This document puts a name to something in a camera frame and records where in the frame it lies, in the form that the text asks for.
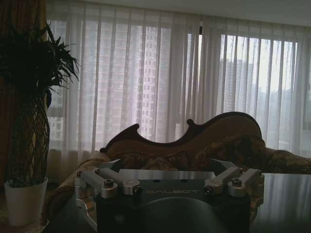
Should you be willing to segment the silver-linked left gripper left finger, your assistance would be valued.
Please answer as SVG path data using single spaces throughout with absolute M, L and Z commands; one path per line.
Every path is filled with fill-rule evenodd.
M 78 170 L 75 178 L 76 200 L 109 200 L 125 196 L 141 201 L 143 187 L 139 180 L 120 174 L 115 170 L 119 165 L 120 159 L 105 163 L 102 167 Z

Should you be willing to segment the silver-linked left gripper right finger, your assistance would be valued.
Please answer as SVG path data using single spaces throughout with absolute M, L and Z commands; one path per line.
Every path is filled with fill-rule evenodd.
M 209 168 L 215 177 L 205 180 L 204 192 L 219 195 L 226 191 L 232 197 L 264 196 L 264 175 L 258 169 L 244 171 L 232 162 L 210 159 Z

